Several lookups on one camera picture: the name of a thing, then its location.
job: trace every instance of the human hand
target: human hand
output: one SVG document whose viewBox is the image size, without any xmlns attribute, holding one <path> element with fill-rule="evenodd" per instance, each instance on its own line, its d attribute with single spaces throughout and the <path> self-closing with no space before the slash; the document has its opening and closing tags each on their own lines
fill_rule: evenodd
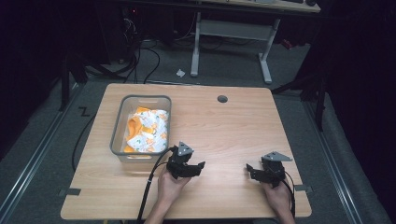
<svg viewBox="0 0 396 224">
<path fill-rule="evenodd" d="M 282 224 L 293 224 L 295 223 L 294 217 L 290 211 L 291 195 L 288 187 L 281 181 L 279 185 L 273 188 L 272 184 L 262 183 L 265 196 L 267 197 L 268 203 L 280 219 Z"/>
<path fill-rule="evenodd" d="M 174 179 L 172 174 L 166 169 L 166 166 L 164 166 L 160 176 L 158 177 L 157 201 L 172 204 L 190 180 L 191 177 Z"/>
<path fill-rule="evenodd" d="M 169 208 L 180 195 L 184 186 L 189 183 L 191 177 L 182 179 L 174 179 L 172 174 L 163 167 L 160 176 L 158 177 L 158 198 L 154 207 L 148 215 L 145 224 L 160 224 L 163 223 L 163 218 L 168 212 Z"/>
</svg>

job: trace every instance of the floor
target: floor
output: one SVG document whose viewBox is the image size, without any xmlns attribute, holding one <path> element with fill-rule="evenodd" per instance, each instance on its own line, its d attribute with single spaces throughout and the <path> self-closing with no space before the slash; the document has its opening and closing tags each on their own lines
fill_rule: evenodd
<svg viewBox="0 0 396 224">
<path fill-rule="evenodd" d="M 139 51 L 136 73 L 127 83 L 241 86 L 274 89 L 292 81 L 309 46 L 285 49 L 273 45 L 268 64 L 273 83 L 263 82 L 257 53 L 261 42 L 227 39 L 202 43 L 198 77 L 190 77 L 191 39 L 166 47 L 147 40 Z M 123 64 L 105 65 L 118 70 Z M 178 70 L 186 75 L 179 77 Z M 65 111 L 61 106 L 60 83 L 49 99 L 29 120 L 28 127 L 0 162 L 0 223 L 103 223 L 103 220 L 63 220 L 60 211 L 63 190 L 73 178 L 73 166 L 91 128 L 92 118 L 106 85 L 122 82 L 89 74 L 85 84 L 73 87 Z M 274 95 L 279 115 L 290 141 L 294 159 L 306 186 L 313 213 L 299 217 L 297 223 L 390 223 L 377 201 L 370 183 L 345 138 L 344 132 L 326 97 L 323 132 L 313 121 L 315 102 L 302 102 L 299 91 Z M 179 220 L 178 223 L 242 223 L 241 220 Z M 244 220 L 249 223 L 274 223 L 273 219 Z"/>
</svg>

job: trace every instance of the desk leg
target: desk leg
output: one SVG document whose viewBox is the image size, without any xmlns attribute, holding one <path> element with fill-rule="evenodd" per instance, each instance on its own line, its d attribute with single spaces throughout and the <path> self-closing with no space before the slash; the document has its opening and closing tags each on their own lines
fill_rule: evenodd
<svg viewBox="0 0 396 224">
<path fill-rule="evenodd" d="M 280 19 L 276 19 L 274 22 L 274 25 L 271 29 L 270 36 L 268 38 L 267 46 L 265 47 L 264 53 L 259 54 L 260 65 L 262 66 L 262 75 L 264 76 L 264 82 L 267 84 L 272 83 L 270 70 L 268 69 L 268 64 L 267 64 L 267 56 L 268 56 L 268 53 L 270 52 L 271 46 L 274 42 L 274 38 L 275 38 L 277 27 L 279 26 L 279 23 L 280 23 Z"/>
<path fill-rule="evenodd" d="M 198 65 L 199 65 L 199 36 L 201 32 L 201 12 L 197 12 L 197 22 L 195 25 L 195 46 L 194 52 L 192 53 L 191 62 L 191 76 L 198 76 Z"/>
</svg>

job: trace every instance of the plastic container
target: plastic container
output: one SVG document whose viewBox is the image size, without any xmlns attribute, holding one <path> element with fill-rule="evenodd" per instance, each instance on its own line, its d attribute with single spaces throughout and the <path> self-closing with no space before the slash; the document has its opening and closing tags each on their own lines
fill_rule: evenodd
<svg viewBox="0 0 396 224">
<path fill-rule="evenodd" d="M 148 109 L 161 109 L 168 112 L 166 147 L 163 150 L 168 148 L 172 107 L 171 99 L 164 95 L 127 95 L 122 99 L 120 104 L 119 114 L 111 137 L 110 149 L 118 156 L 121 162 L 155 163 L 163 153 L 163 150 L 159 152 L 124 152 L 124 148 L 127 146 L 125 138 L 128 135 L 127 122 L 139 106 Z"/>
</svg>

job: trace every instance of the table top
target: table top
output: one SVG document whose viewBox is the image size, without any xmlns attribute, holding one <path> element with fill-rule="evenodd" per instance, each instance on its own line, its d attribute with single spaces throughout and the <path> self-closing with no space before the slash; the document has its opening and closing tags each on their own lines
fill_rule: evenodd
<svg viewBox="0 0 396 224">
<path fill-rule="evenodd" d="M 205 168 L 183 189 L 166 218 L 274 217 L 246 164 L 262 169 L 261 156 L 277 151 L 292 157 L 272 93 L 265 88 L 110 84 L 84 147 L 61 216 L 64 219 L 136 219 L 152 163 L 122 163 L 110 150 L 120 103 L 130 94 L 167 95 L 172 100 L 169 146 L 194 149 L 188 164 Z M 220 103 L 218 96 L 228 98 Z M 295 161 L 283 162 L 301 185 Z M 157 169 L 143 217 L 157 198 Z M 296 216 L 308 217 L 304 191 L 296 191 Z"/>
<path fill-rule="evenodd" d="M 299 11 L 299 12 L 320 12 L 320 7 L 318 4 L 315 4 L 313 7 L 310 7 L 305 2 L 303 3 L 293 3 L 288 1 L 274 0 L 273 3 L 258 3 L 253 0 L 201 0 L 202 2 L 207 3 L 219 3 L 219 4 L 227 4 L 227 5 L 238 5 L 244 7 L 263 7 L 263 8 L 271 8 L 271 9 L 281 9 L 281 10 L 290 10 L 290 11 Z"/>
</svg>

